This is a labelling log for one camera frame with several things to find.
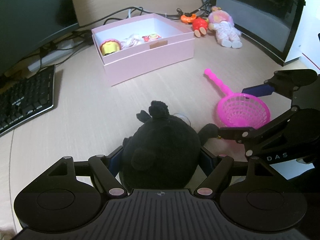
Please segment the yellow toy camera with stickers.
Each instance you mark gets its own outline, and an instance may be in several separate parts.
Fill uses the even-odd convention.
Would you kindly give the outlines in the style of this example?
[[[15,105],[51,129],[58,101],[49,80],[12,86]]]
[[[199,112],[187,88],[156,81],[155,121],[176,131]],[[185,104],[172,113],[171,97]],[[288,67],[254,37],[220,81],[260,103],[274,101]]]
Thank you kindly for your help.
[[[158,40],[158,39],[161,39],[161,38],[162,38],[161,35],[158,35],[157,33],[153,33],[153,34],[146,35],[146,36],[142,37],[144,42],[155,41],[155,40]]]

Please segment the pink pajama baby doll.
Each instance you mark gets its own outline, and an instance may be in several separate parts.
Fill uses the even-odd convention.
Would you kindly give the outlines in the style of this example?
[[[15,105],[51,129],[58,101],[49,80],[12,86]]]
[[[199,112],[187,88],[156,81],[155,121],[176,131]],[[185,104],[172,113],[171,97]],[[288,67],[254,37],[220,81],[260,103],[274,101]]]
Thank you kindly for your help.
[[[215,33],[217,43],[225,48],[240,49],[241,32],[235,28],[231,15],[220,7],[212,7],[208,16],[208,29]]]

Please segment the white cardboard box with labels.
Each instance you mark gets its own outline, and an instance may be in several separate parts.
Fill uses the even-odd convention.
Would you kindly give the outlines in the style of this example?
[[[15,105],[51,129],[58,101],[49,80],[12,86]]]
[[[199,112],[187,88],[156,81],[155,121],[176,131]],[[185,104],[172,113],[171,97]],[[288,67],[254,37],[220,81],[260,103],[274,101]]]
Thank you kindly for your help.
[[[319,72],[319,0],[305,0],[300,23],[286,63],[298,59]]]

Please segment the computer case with glass panel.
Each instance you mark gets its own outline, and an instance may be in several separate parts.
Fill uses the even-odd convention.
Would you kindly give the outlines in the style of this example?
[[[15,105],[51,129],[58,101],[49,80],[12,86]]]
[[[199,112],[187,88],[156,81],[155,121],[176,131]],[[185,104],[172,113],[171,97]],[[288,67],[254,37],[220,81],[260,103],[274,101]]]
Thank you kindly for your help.
[[[301,22],[305,0],[212,0],[228,12],[245,36],[284,66],[301,57]]]

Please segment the black computer monitor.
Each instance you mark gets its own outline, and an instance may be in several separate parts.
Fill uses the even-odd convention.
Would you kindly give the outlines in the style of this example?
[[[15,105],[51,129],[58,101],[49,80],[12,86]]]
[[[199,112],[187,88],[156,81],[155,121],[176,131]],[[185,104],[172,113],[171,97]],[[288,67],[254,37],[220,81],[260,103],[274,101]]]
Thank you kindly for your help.
[[[1,73],[78,27],[73,0],[1,0]]]

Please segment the red dress doll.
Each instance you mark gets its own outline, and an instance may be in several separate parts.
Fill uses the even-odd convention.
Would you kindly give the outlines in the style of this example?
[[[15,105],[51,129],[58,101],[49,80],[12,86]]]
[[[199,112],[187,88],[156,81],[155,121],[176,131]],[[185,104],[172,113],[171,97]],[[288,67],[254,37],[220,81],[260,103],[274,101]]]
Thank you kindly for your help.
[[[196,18],[192,23],[192,29],[196,37],[205,36],[208,30],[208,20],[200,17]]]

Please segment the pink storage box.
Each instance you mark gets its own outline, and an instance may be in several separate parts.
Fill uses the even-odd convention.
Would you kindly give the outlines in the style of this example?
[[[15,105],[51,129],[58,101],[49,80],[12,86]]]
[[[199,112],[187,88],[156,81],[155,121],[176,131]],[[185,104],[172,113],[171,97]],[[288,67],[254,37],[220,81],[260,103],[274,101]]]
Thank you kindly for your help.
[[[161,39],[121,49],[103,56],[100,45],[109,39],[119,42],[132,34],[157,33]],[[153,70],[194,56],[194,34],[182,24],[157,14],[127,18],[92,29],[92,38],[102,61],[108,86],[114,86]]]

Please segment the pink white cloth in box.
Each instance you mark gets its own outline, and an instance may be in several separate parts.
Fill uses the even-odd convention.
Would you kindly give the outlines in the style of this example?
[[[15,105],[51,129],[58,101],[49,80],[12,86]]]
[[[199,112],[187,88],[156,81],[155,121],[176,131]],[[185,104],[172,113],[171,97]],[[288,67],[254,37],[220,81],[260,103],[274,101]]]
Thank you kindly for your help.
[[[131,48],[140,44],[144,44],[145,40],[142,35],[132,34],[120,42],[122,49]]]

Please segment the pink plastic toy net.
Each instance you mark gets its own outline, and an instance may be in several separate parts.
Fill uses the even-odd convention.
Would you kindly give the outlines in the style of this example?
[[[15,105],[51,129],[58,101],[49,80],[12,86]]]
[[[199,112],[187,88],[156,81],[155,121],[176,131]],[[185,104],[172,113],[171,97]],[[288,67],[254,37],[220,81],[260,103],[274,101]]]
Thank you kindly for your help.
[[[225,95],[216,109],[218,117],[225,126],[258,129],[270,122],[271,113],[263,100],[250,94],[233,92],[209,68],[204,70],[204,74]]]

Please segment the white power strip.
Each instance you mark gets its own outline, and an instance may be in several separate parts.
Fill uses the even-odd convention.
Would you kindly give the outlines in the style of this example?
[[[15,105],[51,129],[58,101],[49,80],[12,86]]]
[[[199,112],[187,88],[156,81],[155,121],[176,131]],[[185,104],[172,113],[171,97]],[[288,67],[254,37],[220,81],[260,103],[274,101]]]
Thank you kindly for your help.
[[[63,41],[57,45],[57,49],[49,52],[42,59],[38,59],[33,63],[28,65],[28,70],[30,72],[35,72],[40,69],[43,65],[54,62],[55,60],[66,56],[72,52],[75,52],[77,48],[82,45],[83,41],[67,40]]]

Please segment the black plush toy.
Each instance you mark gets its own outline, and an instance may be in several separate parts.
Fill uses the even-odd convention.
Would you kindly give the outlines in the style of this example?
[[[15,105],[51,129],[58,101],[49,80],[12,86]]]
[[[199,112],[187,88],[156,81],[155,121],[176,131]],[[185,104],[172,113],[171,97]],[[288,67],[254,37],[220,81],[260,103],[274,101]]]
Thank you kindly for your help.
[[[152,101],[136,115],[142,126],[123,140],[119,178],[128,192],[134,189],[182,189],[196,171],[201,147],[218,136],[215,124],[196,132],[168,106]]]

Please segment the black keyboard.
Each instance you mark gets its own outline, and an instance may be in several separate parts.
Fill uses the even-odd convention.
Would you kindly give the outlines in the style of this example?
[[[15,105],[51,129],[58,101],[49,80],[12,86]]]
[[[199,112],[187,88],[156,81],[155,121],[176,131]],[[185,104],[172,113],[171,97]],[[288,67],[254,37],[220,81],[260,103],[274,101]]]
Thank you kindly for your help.
[[[1,94],[0,133],[5,135],[54,107],[55,66],[45,67]]]

